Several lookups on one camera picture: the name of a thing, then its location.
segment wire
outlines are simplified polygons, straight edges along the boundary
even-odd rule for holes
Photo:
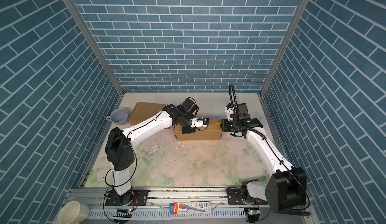
[[[288,172],[292,175],[292,177],[296,180],[296,182],[299,184],[299,186],[302,188],[302,190],[306,193],[306,197],[307,197],[307,200],[308,200],[308,204],[306,207],[303,207],[303,208],[300,208],[300,209],[294,209],[294,208],[291,208],[292,210],[297,210],[297,211],[301,211],[301,210],[305,210],[307,209],[309,206],[310,206],[310,198],[306,192],[306,190],[303,188],[303,186],[300,184],[300,182],[297,180],[297,178],[292,174],[292,172],[289,170],[289,168],[287,168],[287,166],[284,164],[284,161],[279,159],[279,157],[276,155],[275,151],[273,151],[271,145],[268,143],[267,141],[267,136],[263,135],[262,133],[260,133],[258,130],[255,130],[251,127],[247,127],[247,126],[242,126],[242,125],[236,125],[235,123],[235,119],[236,119],[236,116],[239,114],[238,113],[238,107],[237,107],[237,99],[236,99],[236,93],[235,93],[235,88],[233,86],[233,84],[229,84],[229,99],[230,99],[230,104],[233,106],[234,108],[234,116],[233,116],[233,126],[234,128],[240,128],[240,129],[244,129],[244,130],[250,130],[256,134],[258,134],[259,136],[261,136],[267,143],[268,147],[271,149],[272,153],[275,155],[275,157],[279,160],[280,164],[283,165],[287,170]],[[240,137],[238,135],[235,135],[236,132],[234,132],[233,134],[231,134],[232,136],[235,136],[235,137]]]
[[[218,207],[222,202],[223,200],[220,203],[218,203],[215,207],[211,208],[210,211],[213,211],[214,209],[216,209],[216,207]]]
[[[137,170],[137,155],[136,155],[136,153],[135,153],[135,151],[134,151],[134,149],[133,149],[133,146],[132,146],[131,144],[130,144],[130,147],[131,147],[131,149],[133,150],[134,156],[135,156],[135,158],[136,158],[136,167],[134,168],[133,174],[130,176],[130,178],[129,178],[125,183],[123,183],[123,184],[121,184],[121,185],[114,185],[114,183],[113,183],[112,185],[110,185],[110,184],[107,183],[107,181],[106,181],[107,174],[109,173],[109,171],[112,170],[112,169],[109,169],[109,170],[106,172],[106,175],[105,175],[105,183],[106,183],[106,185],[108,185],[109,187],[120,187],[120,186],[123,186],[124,184],[128,183],[128,182],[131,180],[131,178],[133,177],[134,173],[136,172],[136,170]]]
[[[138,130],[138,129],[142,128],[142,127],[145,127],[146,125],[148,125],[149,123],[151,123],[153,120],[155,120],[156,118],[158,118],[158,116],[159,116],[162,112],[163,112],[163,110],[162,110],[161,112],[159,112],[159,114],[158,114],[155,118],[153,118],[152,120],[150,120],[149,122],[147,122],[145,125],[142,125],[142,126],[136,128],[136,129],[130,131],[130,133],[132,133],[133,131]]]
[[[109,219],[110,221],[114,222],[114,223],[119,223],[119,222],[115,222],[113,221],[112,219],[110,219],[107,215],[106,215],[106,212],[105,212],[105,198],[106,198],[106,193],[107,191],[109,190],[111,186],[109,186],[107,189],[106,189],[106,192],[105,194],[103,195],[103,213],[105,214],[105,217],[107,217],[107,219]]]
[[[128,183],[130,180],[131,180],[131,178],[134,176],[134,173],[136,172],[136,170],[137,170],[137,155],[136,155],[136,153],[135,153],[135,151],[134,151],[134,149],[133,149],[133,146],[130,144],[130,147],[131,147],[131,149],[133,150],[133,153],[134,153],[134,156],[135,156],[135,158],[136,158],[136,167],[134,168],[134,172],[133,172],[133,174],[130,176],[130,178],[125,182],[125,183],[123,183],[123,184],[121,184],[121,185],[114,185],[115,184],[115,178],[114,178],[114,175],[113,175],[113,180],[114,180],[114,183],[112,184],[112,185],[110,185],[109,183],[107,183],[107,181],[106,181],[106,178],[107,178],[107,174],[112,170],[112,169],[109,169],[107,172],[106,172],[106,175],[105,175],[105,183],[106,183],[106,185],[108,185],[109,187],[107,188],[107,190],[106,190],[106,192],[105,192],[105,194],[104,194],[104,197],[103,197],[103,213],[105,214],[105,217],[107,217],[110,221],[112,221],[112,222],[114,222],[114,223],[119,223],[119,222],[115,222],[115,221],[113,221],[113,220],[111,220],[107,215],[106,215],[106,212],[105,212],[105,198],[106,198],[106,193],[107,193],[107,191],[109,190],[109,188],[111,187],[111,189],[113,189],[114,187],[120,187],[120,186],[123,186],[124,184],[126,184],[126,183]]]
[[[225,192],[226,192],[228,195],[229,195],[228,190],[230,190],[230,189],[236,189],[236,190],[239,190],[238,188],[236,188],[236,187],[234,187],[234,186],[227,187],[227,188],[225,189]]]
[[[269,208],[268,214],[267,214],[263,219],[260,219],[260,220],[258,220],[258,221],[256,221],[256,222],[265,220],[265,219],[269,216],[269,213],[271,213],[271,208]]]
[[[153,204],[153,205],[156,205],[156,206],[159,206],[159,207],[161,207],[161,208],[168,208],[169,209],[169,207],[167,206],[161,206],[161,205],[158,205],[157,203],[153,203],[153,202],[150,202],[151,204]]]
[[[256,207],[256,204],[258,205],[258,209],[260,209],[260,207],[259,207],[259,203],[258,203],[258,199],[257,199],[257,198],[256,198],[256,200],[255,200],[255,204],[254,204],[253,208],[255,208],[255,207]]]
[[[198,110],[200,109],[198,106],[197,106],[197,103],[196,103],[196,101],[194,100],[194,98],[192,98],[192,97],[188,97],[188,98],[190,98],[191,100],[193,100],[194,101],[194,103],[195,103],[195,105],[196,105],[196,112],[195,112],[195,114],[194,114],[194,116],[193,116],[193,125],[194,125],[194,127],[196,128],[196,129],[198,129],[198,130],[200,130],[200,131],[204,131],[204,130],[206,130],[207,128],[208,128],[208,125],[206,125],[206,128],[204,129],[204,130],[201,130],[201,129],[199,129],[198,127],[196,127],[196,121],[195,121],[195,118],[196,118],[196,116],[197,116],[197,112],[198,112]]]
[[[136,207],[135,208],[134,208],[134,197],[136,198]],[[137,210],[137,206],[138,206],[138,200],[137,200],[137,197],[135,195],[133,196],[132,200],[133,200],[133,209],[131,210],[131,212]]]

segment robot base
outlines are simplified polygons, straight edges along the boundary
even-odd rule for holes
[[[133,188],[131,188],[127,193],[118,195],[117,192],[112,189],[105,195],[105,206],[132,206],[133,200],[137,200],[137,206],[145,206],[148,194],[148,190],[133,190]]]
[[[268,205],[268,202],[264,200],[250,197],[246,189],[243,189],[243,186],[241,186],[241,190],[238,188],[230,188],[226,190],[226,192],[228,195],[228,205],[230,206],[253,205],[256,199],[258,200],[259,205]]]

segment product package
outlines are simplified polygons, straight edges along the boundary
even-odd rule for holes
[[[169,204],[171,215],[178,214],[210,214],[210,202],[174,202]]]

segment table surface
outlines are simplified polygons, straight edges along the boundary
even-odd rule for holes
[[[179,105],[187,97],[196,100],[198,118],[226,118],[228,93],[126,93],[120,107],[131,113],[137,102]],[[258,118],[273,141],[259,97],[256,93],[237,93],[237,103],[246,103],[251,118]],[[124,129],[130,124],[118,126]],[[117,127],[112,124],[110,130]],[[107,137],[93,165],[85,187],[107,187],[105,175],[111,169],[104,151]],[[137,187],[227,186],[259,179],[268,182],[263,160],[244,138],[223,133],[216,141],[177,141],[173,129],[164,129],[142,141],[135,149],[138,167],[131,183]],[[111,172],[108,183],[113,183]]]

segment cardboard box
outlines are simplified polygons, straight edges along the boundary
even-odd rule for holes
[[[174,126],[174,135],[177,140],[220,140],[222,131],[221,124],[222,120],[209,120],[209,126],[205,131],[196,130],[195,133],[189,135],[182,134],[182,127],[180,125]]]
[[[156,115],[166,105],[155,104],[149,102],[138,102],[133,109],[133,112],[128,120],[131,125],[137,125],[144,120]]]

